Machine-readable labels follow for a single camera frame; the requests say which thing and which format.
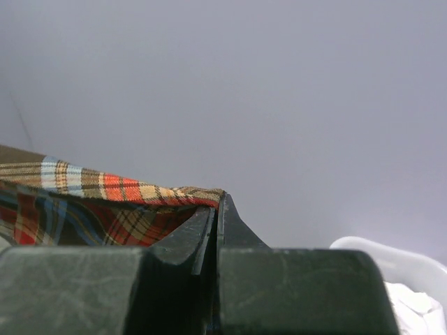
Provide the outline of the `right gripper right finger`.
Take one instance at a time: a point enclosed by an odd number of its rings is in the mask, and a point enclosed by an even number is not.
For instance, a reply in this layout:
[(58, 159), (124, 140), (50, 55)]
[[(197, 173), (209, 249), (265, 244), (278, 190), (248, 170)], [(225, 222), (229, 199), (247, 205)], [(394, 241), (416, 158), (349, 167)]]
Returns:
[(381, 272), (362, 251), (271, 248), (230, 195), (217, 219), (222, 334), (397, 334)]

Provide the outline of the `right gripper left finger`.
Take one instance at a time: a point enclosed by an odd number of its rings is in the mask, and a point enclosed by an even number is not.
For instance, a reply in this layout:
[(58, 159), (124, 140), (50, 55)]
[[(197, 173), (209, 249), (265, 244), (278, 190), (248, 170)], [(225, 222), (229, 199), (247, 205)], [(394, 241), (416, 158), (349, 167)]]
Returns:
[(216, 213), (149, 247), (14, 246), (1, 253), (2, 334), (204, 334)]

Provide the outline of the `plaid long sleeve shirt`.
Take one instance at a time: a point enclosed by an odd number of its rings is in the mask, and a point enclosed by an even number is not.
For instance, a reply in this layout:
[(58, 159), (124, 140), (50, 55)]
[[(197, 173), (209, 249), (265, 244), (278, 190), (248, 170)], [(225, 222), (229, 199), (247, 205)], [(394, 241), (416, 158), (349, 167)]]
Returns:
[(12, 245), (151, 246), (224, 191), (166, 188), (1, 146), (1, 237)]

